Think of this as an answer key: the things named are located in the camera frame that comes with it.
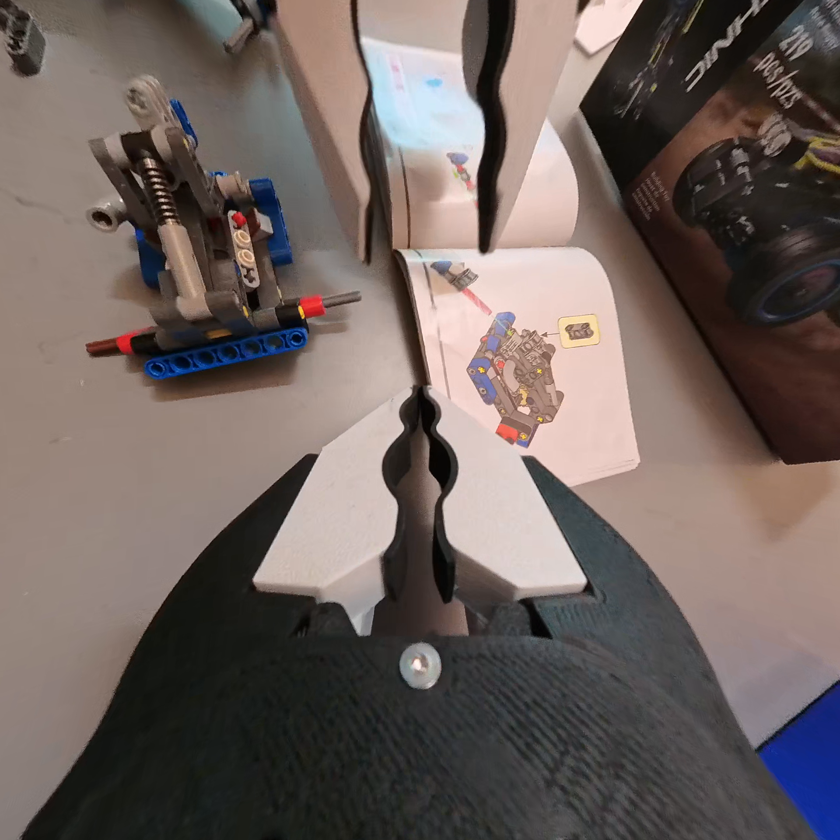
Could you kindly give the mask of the lego vehicle assembly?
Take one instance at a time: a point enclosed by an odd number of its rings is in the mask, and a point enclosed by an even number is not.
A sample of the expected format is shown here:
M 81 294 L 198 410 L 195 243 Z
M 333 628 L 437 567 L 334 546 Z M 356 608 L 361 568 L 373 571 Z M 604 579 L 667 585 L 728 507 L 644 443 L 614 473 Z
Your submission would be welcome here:
M 144 358 L 162 382 L 306 347 L 310 321 L 362 300 L 357 290 L 284 297 L 277 269 L 293 258 L 270 178 L 209 171 L 181 102 L 153 76 L 123 99 L 138 125 L 88 142 L 114 194 L 87 209 L 89 225 L 133 229 L 143 282 L 157 293 L 152 324 L 89 342 L 94 358 Z

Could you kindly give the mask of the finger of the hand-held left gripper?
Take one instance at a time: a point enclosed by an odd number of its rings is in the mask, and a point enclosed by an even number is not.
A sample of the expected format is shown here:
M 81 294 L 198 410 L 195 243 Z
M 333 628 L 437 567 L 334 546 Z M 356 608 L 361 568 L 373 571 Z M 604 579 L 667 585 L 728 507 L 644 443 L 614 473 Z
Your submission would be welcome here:
M 370 61 L 363 48 L 371 2 L 278 1 L 272 26 L 280 60 L 339 225 L 371 263 L 384 180 Z
M 576 1 L 467 3 L 463 72 L 485 126 L 477 174 L 483 254 L 497 247 L 516 204 L 579 16 Z

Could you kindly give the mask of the lego set box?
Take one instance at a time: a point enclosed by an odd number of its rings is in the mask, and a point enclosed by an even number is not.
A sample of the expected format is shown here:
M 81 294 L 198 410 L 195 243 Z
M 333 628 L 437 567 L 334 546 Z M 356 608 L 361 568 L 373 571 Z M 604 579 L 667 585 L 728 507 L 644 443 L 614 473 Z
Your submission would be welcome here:
M 839 457 L 839 2 L 642 2 L 581 112 L 773 454 Z

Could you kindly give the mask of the open lego instruction booklet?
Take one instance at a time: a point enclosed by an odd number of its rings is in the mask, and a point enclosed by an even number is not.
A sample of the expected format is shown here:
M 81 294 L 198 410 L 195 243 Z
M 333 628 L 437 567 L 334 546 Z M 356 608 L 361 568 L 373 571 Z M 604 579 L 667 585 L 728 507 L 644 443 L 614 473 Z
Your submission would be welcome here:
M 461 57 L 363 37 L 371 144 L 428 383 L 570 486 L 640 461 L 613 289 L 570 247 L 579 189 L 544 122 L 498 247 L 477 249 L 484 123 Z

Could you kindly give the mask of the grey lego frame piece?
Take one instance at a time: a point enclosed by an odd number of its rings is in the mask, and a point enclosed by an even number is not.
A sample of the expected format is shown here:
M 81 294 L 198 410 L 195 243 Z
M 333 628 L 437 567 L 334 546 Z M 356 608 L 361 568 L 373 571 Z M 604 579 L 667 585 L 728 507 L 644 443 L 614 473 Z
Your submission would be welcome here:
M 233 34 L 224 42 L 224 51 L 234 56 L 258 32 L 265 29 L 273 16 L 277 14 L 277 1 L 229 1 L 240 17 L 240 23 Z

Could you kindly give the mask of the blue plastic bin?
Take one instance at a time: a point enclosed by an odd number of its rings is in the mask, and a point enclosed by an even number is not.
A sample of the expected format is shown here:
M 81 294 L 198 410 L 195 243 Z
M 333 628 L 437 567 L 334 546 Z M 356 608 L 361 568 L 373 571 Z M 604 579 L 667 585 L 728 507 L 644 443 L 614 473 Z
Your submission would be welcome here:
M 758 748 L 758 755 L 821 839 L 839 838 L 839 684 Z

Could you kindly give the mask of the white printed paper sheet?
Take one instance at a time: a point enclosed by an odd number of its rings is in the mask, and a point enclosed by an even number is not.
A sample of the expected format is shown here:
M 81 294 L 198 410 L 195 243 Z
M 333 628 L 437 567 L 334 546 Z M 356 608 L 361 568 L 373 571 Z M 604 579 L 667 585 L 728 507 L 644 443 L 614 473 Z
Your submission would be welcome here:
M 580 12 L 574 42 L 587 56 L 608 47 L 623 34 L 642 1 L 589 1 Z

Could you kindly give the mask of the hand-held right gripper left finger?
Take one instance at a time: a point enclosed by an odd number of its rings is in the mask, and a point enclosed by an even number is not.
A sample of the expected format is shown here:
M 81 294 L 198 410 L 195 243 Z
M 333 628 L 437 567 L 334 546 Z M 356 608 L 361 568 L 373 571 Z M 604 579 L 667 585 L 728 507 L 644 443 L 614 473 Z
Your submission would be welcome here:
M 408 387 L 325 445 L 253 578 L 259 592 L 342 606 L 371 633 L 375 608 L 404 582 L 405 514 L 419 389 Z

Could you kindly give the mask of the black lego beam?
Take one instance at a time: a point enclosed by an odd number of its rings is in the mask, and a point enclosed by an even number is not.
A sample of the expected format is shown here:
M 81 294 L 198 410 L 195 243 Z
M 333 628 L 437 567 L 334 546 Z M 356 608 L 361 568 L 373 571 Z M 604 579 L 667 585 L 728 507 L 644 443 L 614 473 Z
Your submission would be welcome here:
M 39 74 L 46 50 L 45 37 L 32 14 L 14 1 L 1 1 L 1 40 L 18 75 Z

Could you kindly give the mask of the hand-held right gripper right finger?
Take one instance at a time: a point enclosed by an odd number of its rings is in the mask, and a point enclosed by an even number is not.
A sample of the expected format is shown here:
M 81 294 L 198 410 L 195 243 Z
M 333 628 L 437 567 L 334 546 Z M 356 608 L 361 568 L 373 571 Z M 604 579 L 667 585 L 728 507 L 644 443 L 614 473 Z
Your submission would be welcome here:
M 433 568 L 443 601 L 487 616 L 501 604 L 582 593 L 585 573 L 513 446 L 430 386 L 423 430 L 440 489 Z

